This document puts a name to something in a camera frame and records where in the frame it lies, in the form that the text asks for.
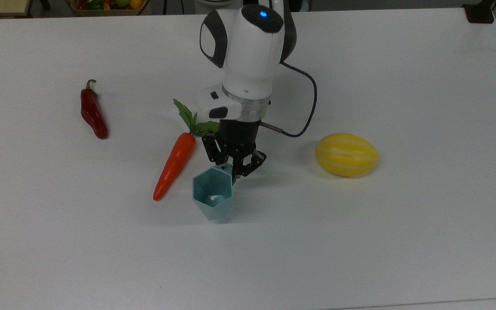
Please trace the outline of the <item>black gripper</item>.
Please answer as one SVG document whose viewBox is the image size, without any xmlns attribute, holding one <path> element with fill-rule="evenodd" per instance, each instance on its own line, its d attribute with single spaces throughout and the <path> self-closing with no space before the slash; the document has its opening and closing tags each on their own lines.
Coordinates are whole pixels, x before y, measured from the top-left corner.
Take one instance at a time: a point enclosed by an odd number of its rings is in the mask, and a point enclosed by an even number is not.
<svg viewBox="0 0 496 310">
<path fill-rule="evenodd" d="M 255 141 L 259 127 L 260 121 L 220 120 L 219 132 L 210 132 L 201 138 L 209 161 L 215 165 L 226 163 L 226 150 L 230 149 L 230 157 L 233 160 L 232 177 L 250 175 L 267 159 L 265 153 L 256 150 Z"/>
</svg>

